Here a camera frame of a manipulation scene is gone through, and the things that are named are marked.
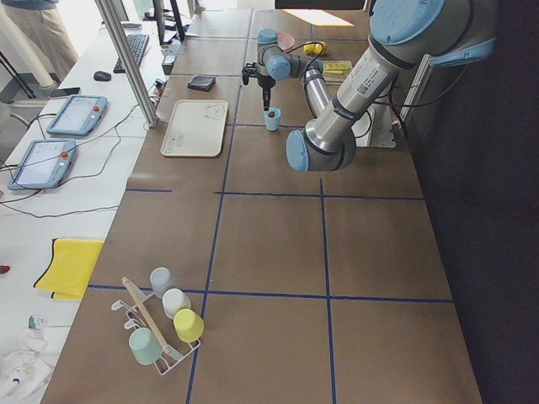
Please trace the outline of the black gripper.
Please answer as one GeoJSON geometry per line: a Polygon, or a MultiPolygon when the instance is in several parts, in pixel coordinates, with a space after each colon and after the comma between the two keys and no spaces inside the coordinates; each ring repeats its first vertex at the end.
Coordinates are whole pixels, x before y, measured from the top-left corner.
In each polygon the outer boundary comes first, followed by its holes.
{"type": "Polygon", "coordinates": [[[275,85],[271,76],[259,75],[258,84],[262,88],[263,110],[270,110],[270,89],[275,85]]]}

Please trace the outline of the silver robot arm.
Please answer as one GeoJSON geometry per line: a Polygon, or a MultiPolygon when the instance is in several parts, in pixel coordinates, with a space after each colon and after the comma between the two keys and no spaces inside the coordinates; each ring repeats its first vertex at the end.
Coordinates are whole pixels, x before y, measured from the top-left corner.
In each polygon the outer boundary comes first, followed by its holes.
{"type": "Polygon", "coordinates": [[[299,172],[338,170],[355,156],[353,125],[400,72],[425,55],[432,66],[460,66],[492,54],[498,6],[496,1],[376,2],[368,48],[335,95],[327,90],[320,60],[285,53],[276,31],[262,29],[258,60],[243,68],[243,78],[258,80],[265,110],[276,82],[300,78],[314,117],[289,134],[287,161],[299,172]]]}

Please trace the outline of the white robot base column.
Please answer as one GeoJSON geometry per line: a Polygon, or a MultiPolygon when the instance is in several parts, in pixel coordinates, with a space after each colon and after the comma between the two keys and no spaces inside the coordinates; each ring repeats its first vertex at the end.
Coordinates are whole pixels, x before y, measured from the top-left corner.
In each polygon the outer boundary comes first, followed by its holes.
{"type": "Polygon", "coordinates": [[[373,104],[352,126],[357,147],[394,148],[392,116],[388,106],[373,104]]]}

